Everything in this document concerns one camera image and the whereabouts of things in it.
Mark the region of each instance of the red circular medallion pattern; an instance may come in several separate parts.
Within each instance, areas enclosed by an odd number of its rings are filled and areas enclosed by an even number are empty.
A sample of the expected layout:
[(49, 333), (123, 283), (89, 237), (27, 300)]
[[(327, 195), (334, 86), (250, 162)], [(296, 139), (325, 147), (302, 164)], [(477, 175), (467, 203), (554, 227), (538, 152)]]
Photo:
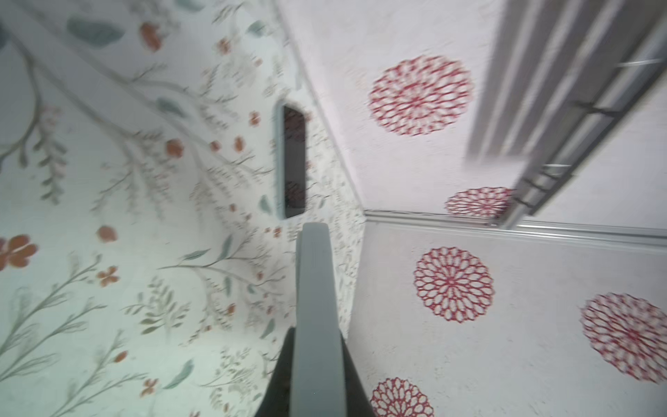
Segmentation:
[(455, 216), (497, 218), (507, 209), (512, 191), (505, 187), (468, 189), (450, 197), (446, 208)]
[(414, 276), (424, 305), (447, 321), (475, 320), (493, 302), (489, 270), (467, 250), (431, 249), (417, 262)]
[(639, 381), (667, 380), (667, 315), (628, 294), (597, 295), (582, 308), (590, 345), (603, 359)]
[(371, 406), (381, 417), (429, 417), (433, 408), (419, 388), (406, 380), (394, 378), (380, 382), (373, 391)]
[(455, 122), (471, 94), (470, 72), (459, 61), (421, 56), (385, 70), (373, 84), (368, 107), (390, 132), (425, 135)]

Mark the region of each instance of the wall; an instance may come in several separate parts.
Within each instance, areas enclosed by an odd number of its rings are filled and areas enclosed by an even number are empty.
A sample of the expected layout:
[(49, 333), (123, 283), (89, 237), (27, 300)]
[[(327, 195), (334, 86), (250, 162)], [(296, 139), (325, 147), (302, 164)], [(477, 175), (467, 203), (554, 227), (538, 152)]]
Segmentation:
[(664, 251), (373, 223), (348, 346), (376, 410), (664, 416), (666, 274)]
[(465, 158), (505, 2), (278, 3), (365, 208), (512, 187), (523, 160)]
[[(331, 230), (347, 330), (364, 218), (272, 3), (0, 5), (0, 414), (249, 416)], [(308, 116), (275, 215), (272, 114)]]
[(667, 229), (665, 114), (663, 77), (576, 177), (528, 220)]

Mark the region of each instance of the white wall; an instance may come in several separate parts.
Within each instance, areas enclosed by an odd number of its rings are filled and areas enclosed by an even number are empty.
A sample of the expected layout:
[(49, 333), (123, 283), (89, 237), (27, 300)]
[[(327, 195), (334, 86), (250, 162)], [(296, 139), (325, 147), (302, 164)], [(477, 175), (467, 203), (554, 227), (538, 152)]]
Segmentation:
[[(446, 213), (445, 202), (458, 192), (516, 181), (523, 161), (465, 159), (505, 2), (278, 3), (365, 208)], [(374, 82), (421, 55), (460, 61), (469, 71), (468, 108), (429, 134), (387, 131), (369, 109)]]
[[(470, 251), (488, 268), (495, 294), (476, 320), (447, 321), (417, 295), (416, 264), (440, 247)], [(667, 383), (639, 381), (607, 363), (580, 320), (587, 300), (610, 292), (667, 311), (666, 276), (664, 252), (368, 224), (350, 352), (367, 394), (401, 378), (428, 397), (434, 416), (662, 417)], [(650, 323), (665, 358), (661, 317)]]
[(667, 77), (534, 218), (667, 229)]

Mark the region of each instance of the red flower pattern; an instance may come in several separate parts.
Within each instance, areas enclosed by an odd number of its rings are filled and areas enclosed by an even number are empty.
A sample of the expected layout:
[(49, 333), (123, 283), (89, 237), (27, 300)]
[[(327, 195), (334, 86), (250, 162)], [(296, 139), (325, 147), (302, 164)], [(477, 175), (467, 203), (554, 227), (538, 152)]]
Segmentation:
[(157, 384), (157, 378), (152, 380), (151, 378), (146, 379), (146, 381), (143, 382), (143, 386), (146, 388), (141, 391), (141, 397), (144, 395), (150, 395), (155, 392), (155, 385)]
[(420, 389), (406, 380), (394, 378), (380, 382), (371, 397), (376, 416), (428, 417), (433, 407)]
[(149, 22), (145, 22), (139, 28), (139, 34), (143, 39), (143, 43), (152, 52), (159, 51), (162, 48), (162, 38), (158, 33), (159, 26)]
[(113, 284), (114, 282), (118, 282), (120, 278), (114, 275), (117, 270), (118, 270), (117, 267), (109, 266), (109, 269), (106, 272), (104, 271), (98, 272), (97, 279), (99, 279), (99, 285), (105, 287), (109, 284)]
[(97, 237), (99, 237), (99, 239), (105, 244), (118, 240), (116, 229), (111, 226), (102, 226), (97, 229)]
[(455, 122), (466, 111), (471, 90), (470, 73), (460, 62), (421, 56), (384, 71), (368, 107), (388, 131), (425, 135)]
[(30, 263), (30, 257), (37, 253), (37, 245), (30, 243), (30, 236), (18, 235), (9, 240), (5, 249), (5, 240), (0, 238), (0, 271), (7, 264), (14, 268), (24, 268)]
[(493, 302), (489, 270), (467, 250), (431, 249), (417, 262), (414, 277), (424, 305), (447, 321), (475, 320)]
[(122, 351), (113, 359), (115, 363), (118, 363), (127, 357), (127, 350)]
[(259, 113), (256, 111), (251, 111), (250, 112), (250, 125), (251, 126), (259, 126), (259, 122), (261, 121), (261, 117), (259, 116)]
[(174, 157), (174, 158), (180, 158), (183, 156), (183, 142), (181, 142), (180, 139), (171, 139), (168, 140), (166, 145), (165, 145), (167, 155)]
[(446, 208), (455, 216), (497, 218), (507, 209), (512, 191), (505, 187), (468, 189), (450, 197)]
[(598, 294), (582, 308), (590, 345), (623, 374), (639, 381), (667, 380), (667, 315), (642, 298)]

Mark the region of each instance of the gray object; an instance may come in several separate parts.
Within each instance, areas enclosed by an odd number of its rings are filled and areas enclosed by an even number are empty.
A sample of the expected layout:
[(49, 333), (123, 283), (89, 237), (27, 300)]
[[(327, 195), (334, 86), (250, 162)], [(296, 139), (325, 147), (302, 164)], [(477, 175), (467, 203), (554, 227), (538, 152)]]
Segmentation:
[(290, 417), (345, 417), (343, 348), (329, 227), (306, 223), (297, 240), (297, 310)]

